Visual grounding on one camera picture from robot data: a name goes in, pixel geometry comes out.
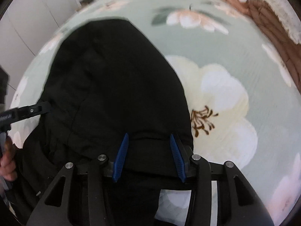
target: metal screw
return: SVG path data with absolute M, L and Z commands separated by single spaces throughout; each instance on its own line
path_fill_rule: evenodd
M 229 167 L 229 168 L 232 168 L 232 167 L 234 167 L 234 164 L 233 164 L 232 161 L 227 161 L 226 166 Z
M 195 161 L 199 161 L 201 159 L 201 157 L 197 154 L 192 155 L 191 158 Z
M 73 163 L 72 162 L 68 162 L 66 165 L 65 165 L 65 168 L 67 169 L 70 169 L 73 167 Z
M 97 157 L 99 161 L 104 161 L 106 159 L 106 155 L 100 155 Z

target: black garment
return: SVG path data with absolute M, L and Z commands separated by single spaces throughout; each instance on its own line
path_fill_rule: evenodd
M 40 101 L 53 110 L 17 156 L 19 180 L 32 190 L 27 196 L 42 195 L 67 162 L 115 157 L 128 133 L 124 173 L 109 190 L 112 212 L 123 217 L 117 225 L 153 225 L 160 190 L 135 185 L 125 174 L 177 177 L 169 136 L 176 132 L 193 145 L 183 87 L 160 52 L 128 21 L 89 22 L 61 44 Z M 36 196 L 26 201 L 33 209 Z

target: bed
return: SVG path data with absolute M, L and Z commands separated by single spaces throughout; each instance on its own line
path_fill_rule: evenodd
M 61 42 L 88 21 L 124 18 L 177 73 L 191 114 L 194 153 L 233 161 L 275 225 L 301 194 L 301 96 L 271 41 L 223 0 L 97 0 L 70 18 L 24 73 L 11 108 L 35 104 Z M 12 125 L 21 148 L 39 117 Z M 216 225 L 213 183 L 211 225 Z M 189 191 L 162 190 L 156 218 L 184 226 Z

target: blue gripper pad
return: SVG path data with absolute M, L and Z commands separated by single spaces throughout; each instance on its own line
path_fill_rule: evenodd
M 178 148 L 177 142 L 173 135 L 170 136 L 170 149 L 173 154 L 173 159 L 176 165 L 176 169 L 178 172 L 178 176 L 182 182 L 186 180 L 186 173 L 185 173 L 185 165 L 183 158 L 181 156 L 180 150 Z
M 117 153 L 117 156 L 116 156 L 116 159 L 114 162 L 114 166 L 113 166 L 114 171 L 113 171 L 112 179 L 114 182 L 117 182 L 117 180 L 121 176 L 121 172 L 122 172 L 122 168 L 124 165 L 127 151 L 128 151 L 128 134 L 126 133 L 122 140 L 120 148 L 118 150 L 118 153 Z

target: brown blanket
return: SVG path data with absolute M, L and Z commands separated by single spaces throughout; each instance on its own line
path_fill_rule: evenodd
M 270 6 L 261 0 L 248 0 L 246 3 L 238 0 L 225 1 L 251 17 L 262 33 L 271 40 L 301 93 L 301 44 L 296 45 L 290 39 Z

